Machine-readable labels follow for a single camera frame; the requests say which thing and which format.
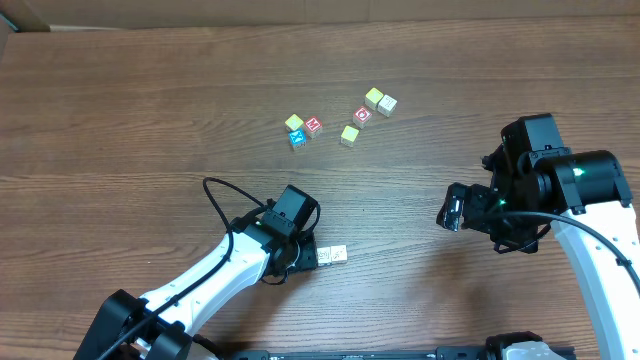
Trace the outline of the white block yellow S side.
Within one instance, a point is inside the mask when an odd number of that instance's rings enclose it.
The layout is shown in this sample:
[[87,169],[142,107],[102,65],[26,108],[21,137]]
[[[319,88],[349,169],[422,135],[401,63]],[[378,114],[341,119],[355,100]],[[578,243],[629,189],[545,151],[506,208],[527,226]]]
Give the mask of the white block yellow S side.
[[331,246],[330,255],[332,264],[343,264],[348,261],[348,252],[345,245]]

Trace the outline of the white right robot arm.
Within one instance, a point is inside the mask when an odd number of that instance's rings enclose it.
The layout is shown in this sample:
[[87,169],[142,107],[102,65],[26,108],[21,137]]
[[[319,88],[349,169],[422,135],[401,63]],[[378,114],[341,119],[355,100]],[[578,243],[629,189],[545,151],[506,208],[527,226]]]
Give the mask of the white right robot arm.
[[567,256],[604,359],[639,356],[639,235],[633,195],[609,151],[575,153],[549,113],[505,126],[483,157],[487,186],[451,184],[436,222],[533,254],[552,234]]

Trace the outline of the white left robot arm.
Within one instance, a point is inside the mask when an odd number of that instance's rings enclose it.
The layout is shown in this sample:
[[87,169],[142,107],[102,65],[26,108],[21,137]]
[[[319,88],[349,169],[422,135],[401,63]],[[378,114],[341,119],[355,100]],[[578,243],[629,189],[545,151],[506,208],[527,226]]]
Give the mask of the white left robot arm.
[[229,300],[257,283],[279,286],[318,266],[319,203],[289,185],[278,200],[224,218],[215,249],[167,284],[135,297],[118,290],[101,305],[78,359],[212,359],[199,330]]

